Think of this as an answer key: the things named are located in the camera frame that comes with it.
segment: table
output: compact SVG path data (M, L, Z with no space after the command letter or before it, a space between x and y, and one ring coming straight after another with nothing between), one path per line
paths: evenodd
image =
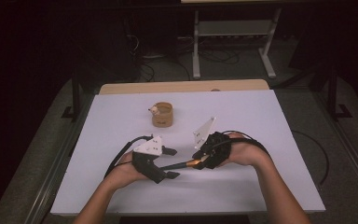
M173 105L170 128L151 124L147 108L159 101ZM103 86L91 106L51 213L80 212L111 160L127 142L140 135L160 135L164 146L178 150L173 157L163 155L156 159L157 166L188 160L195 152L192 132L211 116L217 117L216 131L248 133L268 149L304 210L324 210L275 93L263 80L230 80ZM176 179L165 179L158 185L146 180L118 190L107 213L183 216L267 210L252 167L229 164L214 170L190 168L179 173Z

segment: floor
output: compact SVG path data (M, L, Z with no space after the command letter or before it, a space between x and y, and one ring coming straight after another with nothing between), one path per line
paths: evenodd
M201 80L263 78L271 87L300 72L287 66L296 47L294 39L272 43L269 57L277 73L275 79L267 78L257 53L263 39L229 40L226 50L211 48L219 47L216 43L219 40L205 40L200 60ZM175 58L152 57L158 53L151 52L137 81L192 80L190 51L185 48ZM351 86L339 79L337 103L345 105L352 118L335 122L325 110L326 88L321 92L310 91L307 85L311 78L305 77L289 88L275 91L326 207L325 212L310 214L310 219L313 223L358 223L358 99ZM70 223L73 220L48 212L92 102L92 95L82 93L82 114L77 122L62 119L63 110L72 105L71 93L71 82L68 82L46 114L0 202L0 223ZM327 169L324 151L329 169L321 185ZM269 223L264 213L250 214L249 218L251 223ZM105 222L118 223L119 217L107 217Z

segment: person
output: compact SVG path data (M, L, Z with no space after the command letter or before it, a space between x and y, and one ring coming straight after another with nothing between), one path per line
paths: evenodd
M243 136L240 133L230 133L229 137ZM124 154L118 163L131 161L131 156L131 152ZM228 159L219 167L230 162L255 168L271 223L310 223L307 214L284 183L272 159L261 148L243 142L233 143ZM101 182L74 223L102 223L115 191L141 179L146 177L137 172L130 162L117 166Z

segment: white table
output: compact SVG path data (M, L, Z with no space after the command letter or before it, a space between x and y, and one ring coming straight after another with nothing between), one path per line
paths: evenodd
M172 127L156 128L152 125L147 108L157 102L173 105ZM212 116L217 117L213 131L248 133L266 147L304 210L325 210L274 91L262 90L96 96L51 213L79 213L103 179L112 159L135 137L151 133L160 135L164 146L178 151L173 157L163 155L156 159L157 166L191 159L195 153L193 132ZM188 168L178 172L180 175L174 180L165 179L159 184L150 180L138 181L118 190L107 213L184 216L266 211L252 167L229 164L213 170Z

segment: white bracket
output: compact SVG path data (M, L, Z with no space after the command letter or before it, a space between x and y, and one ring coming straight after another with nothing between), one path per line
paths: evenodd
M213 127L215 120L216 120L216 117L210 118L200 128L198 128L195 132L193 132L194 141L196 143L194 148L196 150L199 150L202 147L202 145L206 142L206 140L208 139L209 133L211 132L211 129Z
M162 154L162 139L160 136L154 137L136 147L133 151L153 156L160 156Z

